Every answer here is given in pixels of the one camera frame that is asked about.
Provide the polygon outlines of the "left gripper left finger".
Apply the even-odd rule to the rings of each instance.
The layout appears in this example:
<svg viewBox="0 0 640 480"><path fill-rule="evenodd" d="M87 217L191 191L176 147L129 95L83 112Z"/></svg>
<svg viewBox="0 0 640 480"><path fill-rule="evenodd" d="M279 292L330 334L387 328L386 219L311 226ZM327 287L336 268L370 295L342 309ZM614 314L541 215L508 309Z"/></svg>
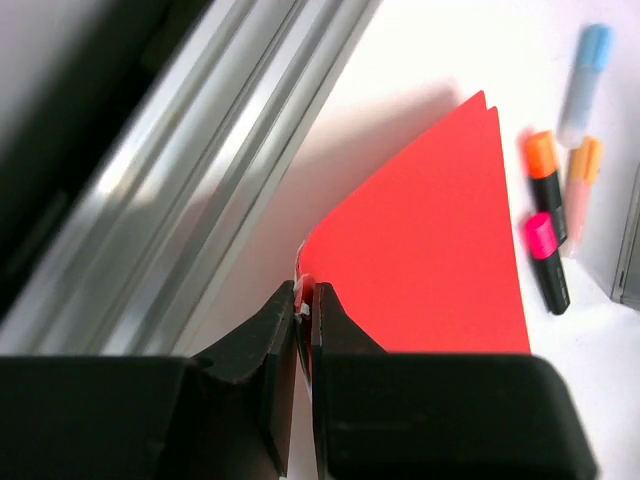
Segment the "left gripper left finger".
<svg viewBox="0 0 640 480"><path fill-rule="evenodd" d="M277 479L287 473L294 294L193 357L5 356L5 479Z"/></svg>

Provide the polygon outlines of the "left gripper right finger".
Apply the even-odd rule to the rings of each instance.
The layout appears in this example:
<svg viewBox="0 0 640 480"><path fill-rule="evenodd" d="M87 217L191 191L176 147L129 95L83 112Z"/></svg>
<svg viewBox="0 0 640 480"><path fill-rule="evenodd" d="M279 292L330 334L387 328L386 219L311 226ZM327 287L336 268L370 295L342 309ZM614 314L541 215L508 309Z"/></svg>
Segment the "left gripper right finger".
<svg viewBox="0 0 640 480"><path fill-rule="evenodd" d="M322 479L594 479L569 390L545 360L388 353L315 287L310 368Z"/></svg>

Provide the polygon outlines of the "red folder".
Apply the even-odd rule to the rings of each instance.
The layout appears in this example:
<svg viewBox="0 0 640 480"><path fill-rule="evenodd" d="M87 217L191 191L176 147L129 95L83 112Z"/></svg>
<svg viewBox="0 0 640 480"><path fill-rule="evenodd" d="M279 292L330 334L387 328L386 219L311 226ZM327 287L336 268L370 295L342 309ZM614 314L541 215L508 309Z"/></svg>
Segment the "red folder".
<svg viewBox="0 0 640 480"><path fill-rule="evenodd" d="M311 232L295 305L334 288L390 353L526 354L499 115L483 92L421 133Z"/></svg>

